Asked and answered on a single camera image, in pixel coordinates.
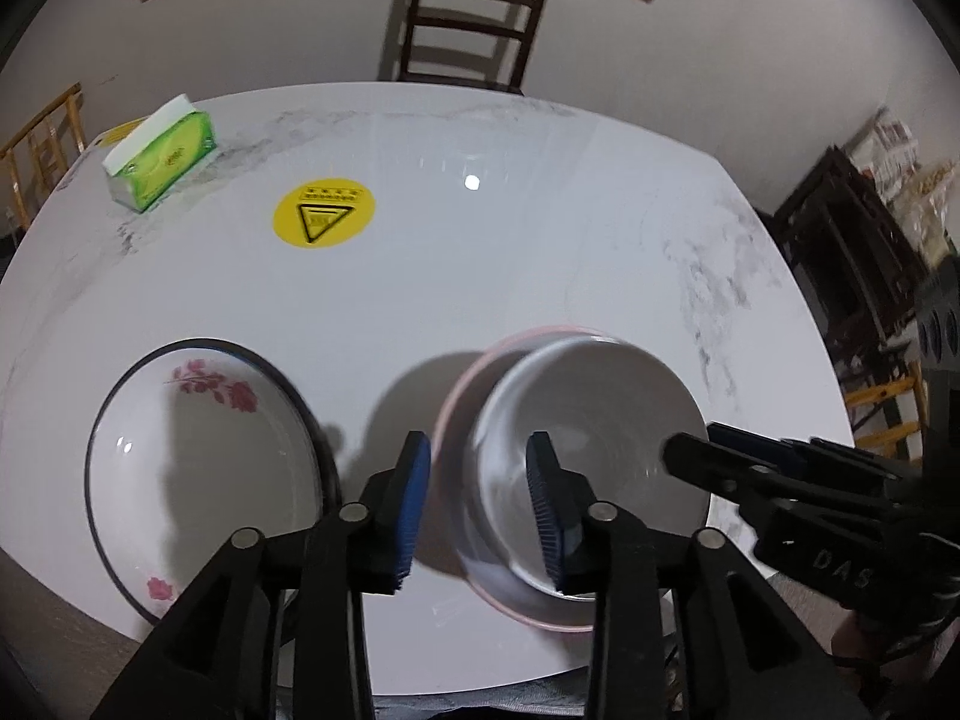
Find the white ribbed bowl pink base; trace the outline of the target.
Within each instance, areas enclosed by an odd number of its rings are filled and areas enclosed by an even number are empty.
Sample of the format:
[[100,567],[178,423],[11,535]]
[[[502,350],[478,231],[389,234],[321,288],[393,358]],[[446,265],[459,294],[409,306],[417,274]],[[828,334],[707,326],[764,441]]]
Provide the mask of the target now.
[[464,472],[478,531],[508,574],[555,598],[540,553],[526,479],[527,439],[545,431],[565,470],[646,523],[690,535],[709,496],[667,473],[662,444],[703,437],[703,416],[669,367],[633,344],[571,335],[532,349],[483,401],[467,439]]

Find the white plate pink flowers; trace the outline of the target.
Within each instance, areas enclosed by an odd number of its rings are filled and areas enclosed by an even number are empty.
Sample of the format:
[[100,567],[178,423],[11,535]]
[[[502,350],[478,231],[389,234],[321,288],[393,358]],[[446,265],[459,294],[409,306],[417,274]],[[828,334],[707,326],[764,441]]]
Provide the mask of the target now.
[[99,406],[86,522],[110,582],[155,626],[238,528],[308,528],[342,499],[298,390],[251,349],[188,338],[143,356]]

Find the dark wooden side chair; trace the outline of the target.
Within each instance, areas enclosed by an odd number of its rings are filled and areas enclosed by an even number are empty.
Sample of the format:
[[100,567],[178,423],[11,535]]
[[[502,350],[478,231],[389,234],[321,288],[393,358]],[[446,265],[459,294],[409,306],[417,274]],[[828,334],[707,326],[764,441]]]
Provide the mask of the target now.
[[897,338],[914,319],[929,268],[874,181],[832,146],[765,224],[825,323],[823,344],[844,392],[906,376],[907,347]]

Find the stack of newspapers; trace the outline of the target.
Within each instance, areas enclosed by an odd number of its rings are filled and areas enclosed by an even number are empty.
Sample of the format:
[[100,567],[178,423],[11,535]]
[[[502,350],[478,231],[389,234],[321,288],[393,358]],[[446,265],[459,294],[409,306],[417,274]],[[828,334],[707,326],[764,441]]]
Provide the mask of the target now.
[[929,268],[957,252],[949,232],[950,205],[958,199],[957,158],[923,163],[918,138],[886,107],[846,142],[843,153],[874,184],[882,205]]

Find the yellow round warning sticker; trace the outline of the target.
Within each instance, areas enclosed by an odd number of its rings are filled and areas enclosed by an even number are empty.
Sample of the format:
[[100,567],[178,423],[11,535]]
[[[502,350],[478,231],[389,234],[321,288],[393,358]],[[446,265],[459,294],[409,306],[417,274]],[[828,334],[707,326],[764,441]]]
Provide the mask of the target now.
[[301,249],[335,247],[358,236],[373,221],[376,200],[368,187],[343,177],[306,182],[286,193],[272,226]]

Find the green tissue box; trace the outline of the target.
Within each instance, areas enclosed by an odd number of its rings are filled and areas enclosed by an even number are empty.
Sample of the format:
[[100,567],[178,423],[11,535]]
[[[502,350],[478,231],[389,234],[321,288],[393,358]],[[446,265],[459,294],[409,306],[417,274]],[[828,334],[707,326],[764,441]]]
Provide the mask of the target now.
[[143,213],[215,149],[212,117],[179,94],[135,125],[104,156],[110,198]]

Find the light bamboo chair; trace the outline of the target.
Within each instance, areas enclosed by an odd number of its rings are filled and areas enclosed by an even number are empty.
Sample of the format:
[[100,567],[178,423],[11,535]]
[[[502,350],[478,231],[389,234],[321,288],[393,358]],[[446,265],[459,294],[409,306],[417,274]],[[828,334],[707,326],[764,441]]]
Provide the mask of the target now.
[[2,146],[14,219],[28,231],[39,210],[88,148],[82,121],[83,87],[73,83],[34,114]]

